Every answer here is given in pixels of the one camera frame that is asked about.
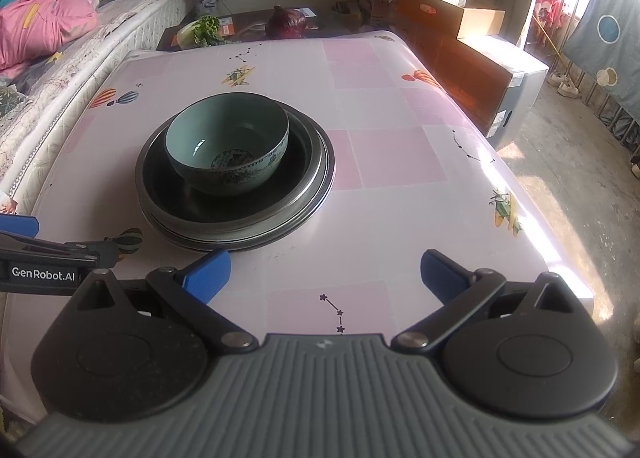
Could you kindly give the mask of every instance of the white shoe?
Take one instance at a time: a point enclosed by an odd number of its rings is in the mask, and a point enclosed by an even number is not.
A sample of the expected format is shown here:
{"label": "white shoe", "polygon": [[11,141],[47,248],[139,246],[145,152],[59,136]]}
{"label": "white shoe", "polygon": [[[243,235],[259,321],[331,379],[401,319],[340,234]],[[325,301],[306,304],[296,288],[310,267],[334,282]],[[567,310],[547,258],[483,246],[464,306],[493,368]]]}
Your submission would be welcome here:
{"label": "white shoe", "polygon": [[558,86],[561,85],[565,79],[566,76],[554,72],[549,74],[549,76],[546,78],[546,82],[558,88]]}
{"label": "white shoe", "polygon": [[571,99],[577,99],[580,97],[580,91],[575,87],[574,82],[567,78],[562,81],[562,83],[558,86],[558,93],[563,97],[569,97]]}

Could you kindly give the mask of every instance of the floor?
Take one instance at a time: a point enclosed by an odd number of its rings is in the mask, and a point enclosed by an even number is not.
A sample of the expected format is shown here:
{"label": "floor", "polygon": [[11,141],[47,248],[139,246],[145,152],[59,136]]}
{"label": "floor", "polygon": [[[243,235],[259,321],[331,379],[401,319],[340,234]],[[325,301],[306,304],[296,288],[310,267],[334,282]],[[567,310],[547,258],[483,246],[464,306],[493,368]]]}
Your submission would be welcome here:
{"label": "floor", "polygon": [[580,99],[544,84],[516,141],[500,152],[569,250],[595,294],[593,318],[620,363],[616,391],[604,407],[640,439],[640,346],[632,341],[640,310],[640,181],[630,153]]}

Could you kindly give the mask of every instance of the red onion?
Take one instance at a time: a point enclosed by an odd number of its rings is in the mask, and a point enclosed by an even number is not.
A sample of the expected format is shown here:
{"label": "red onion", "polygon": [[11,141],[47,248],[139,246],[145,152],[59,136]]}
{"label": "red onion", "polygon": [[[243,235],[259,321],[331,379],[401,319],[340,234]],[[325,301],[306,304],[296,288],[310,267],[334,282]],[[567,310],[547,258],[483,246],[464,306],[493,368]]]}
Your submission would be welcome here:
{"label": "red onion", "polygon": [[270,39],[299,39],[305,28],[306,17],[302,12],[276,5],[264,31]]}

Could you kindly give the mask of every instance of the green ceramic bowl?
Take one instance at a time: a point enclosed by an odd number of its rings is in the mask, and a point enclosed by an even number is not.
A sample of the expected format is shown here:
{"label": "green ceramic bowl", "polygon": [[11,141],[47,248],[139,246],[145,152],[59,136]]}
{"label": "green ceramic bowl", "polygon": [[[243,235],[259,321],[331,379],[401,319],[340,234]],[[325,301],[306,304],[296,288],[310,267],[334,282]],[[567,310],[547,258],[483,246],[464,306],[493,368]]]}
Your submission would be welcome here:
{"label": "green ceramic bowl", "polygon": [[234,196],[263,184],[289,141],[289,116],[262,95],[202,99],[176,115],[164,147],[176,172],[207,194]]}

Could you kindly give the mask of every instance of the blue striped hot air balloon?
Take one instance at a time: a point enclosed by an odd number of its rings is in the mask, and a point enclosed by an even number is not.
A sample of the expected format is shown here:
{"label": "blue striped hot air balloon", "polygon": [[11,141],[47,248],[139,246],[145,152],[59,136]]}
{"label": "blue striped hot air balloon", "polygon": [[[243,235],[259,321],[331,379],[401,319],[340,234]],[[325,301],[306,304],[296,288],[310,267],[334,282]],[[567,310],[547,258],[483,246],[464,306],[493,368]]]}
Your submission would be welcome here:
{"label": "blue striped hot air balloon", "polygon": [[129,104],[138,98],[139,93],[137,91],[127,92],[116,101],[118,104]]}

